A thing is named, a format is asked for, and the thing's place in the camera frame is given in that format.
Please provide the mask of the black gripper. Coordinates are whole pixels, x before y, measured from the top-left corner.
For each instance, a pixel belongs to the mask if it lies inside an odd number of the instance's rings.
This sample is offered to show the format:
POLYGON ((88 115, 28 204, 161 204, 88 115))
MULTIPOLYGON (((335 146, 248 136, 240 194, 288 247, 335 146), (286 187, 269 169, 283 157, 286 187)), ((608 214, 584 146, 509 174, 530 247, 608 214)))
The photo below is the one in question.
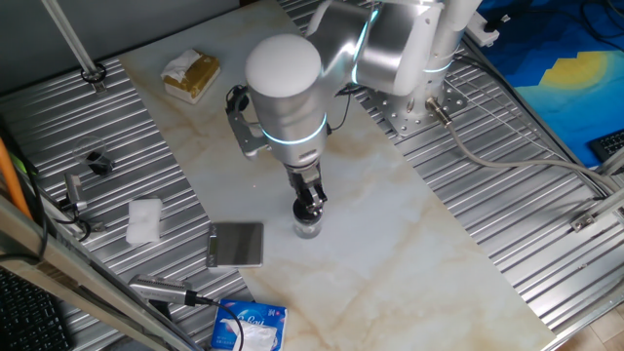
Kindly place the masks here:
POLYGON ((285 164, 291 187, 296 192, 293 204, 297 213, 320 215, 327 196, 323 189, 319 162, 312 162, 302 167, 285 164))

